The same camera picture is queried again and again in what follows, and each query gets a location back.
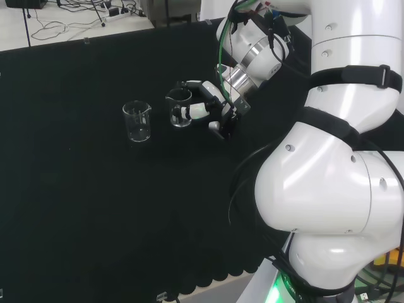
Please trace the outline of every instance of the empty glass beaker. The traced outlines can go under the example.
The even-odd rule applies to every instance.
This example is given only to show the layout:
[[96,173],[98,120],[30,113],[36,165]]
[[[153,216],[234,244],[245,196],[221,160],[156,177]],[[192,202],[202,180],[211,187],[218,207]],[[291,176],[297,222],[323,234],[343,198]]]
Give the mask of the empty glass beaker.
[[133,142],[143,142],[150,138],[150,110],[152,108],[146,102],[130,101],[124,105],[126,131],[128,138]]

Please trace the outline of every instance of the glass beaker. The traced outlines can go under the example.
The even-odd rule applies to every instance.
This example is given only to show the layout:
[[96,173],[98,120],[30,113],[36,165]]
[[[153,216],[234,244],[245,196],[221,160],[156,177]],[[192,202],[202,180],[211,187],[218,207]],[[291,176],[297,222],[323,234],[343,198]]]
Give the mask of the glass beaker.
[[165,96],[165,99],[170,106],[171,124],[177,128],[189,126],[192,119],[187,116],[186,109],[192,101],[192,92],[185,88],[175,88]]
[[122,111],[124,113],[128,138],[133,142],[143,142],[150,138],[151,127],[149,113],[152,108],[146,102],[127,102]]

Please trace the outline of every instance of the power strip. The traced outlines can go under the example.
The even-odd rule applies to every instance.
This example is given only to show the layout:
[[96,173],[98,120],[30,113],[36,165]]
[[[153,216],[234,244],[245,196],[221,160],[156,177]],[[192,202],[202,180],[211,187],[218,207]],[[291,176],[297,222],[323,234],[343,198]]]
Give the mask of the power strip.
[[119,15],[112,16],[112,17],[111,17],[111,16],[107,16],[107,17],[105,17],[105,22],[116,21],[116,20],[119,20],[119,19],[128,17],[128,16],[130,16],[130,15],[131,15],[131,12],[130,12],[130,11],[127,12],[127,13],[121,14],[121,9],[119,8]]

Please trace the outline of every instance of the black strap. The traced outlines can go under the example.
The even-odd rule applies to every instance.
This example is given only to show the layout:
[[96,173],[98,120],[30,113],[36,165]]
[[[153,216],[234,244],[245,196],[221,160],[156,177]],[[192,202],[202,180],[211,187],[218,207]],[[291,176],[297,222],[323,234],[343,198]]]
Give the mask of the black strap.
[[332,84],[368,84],[378,88],[393,88],[401,93],[403,78],[388,65],[358,66],[348,65],[344,68],[331,68],[314,73],[310,78],[311,88]]
[[303,107],[297,121],[332,134],[353,149],[360,145],[360,134],[358,131],[349,125],[347,121],[327,112],[313,107]]

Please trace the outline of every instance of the black box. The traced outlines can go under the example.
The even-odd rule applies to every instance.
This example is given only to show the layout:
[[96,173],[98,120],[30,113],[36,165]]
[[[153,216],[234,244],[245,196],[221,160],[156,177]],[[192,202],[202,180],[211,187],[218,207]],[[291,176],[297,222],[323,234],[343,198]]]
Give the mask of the black box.
[[41,9],[48,0],[6,0],[9,8]]

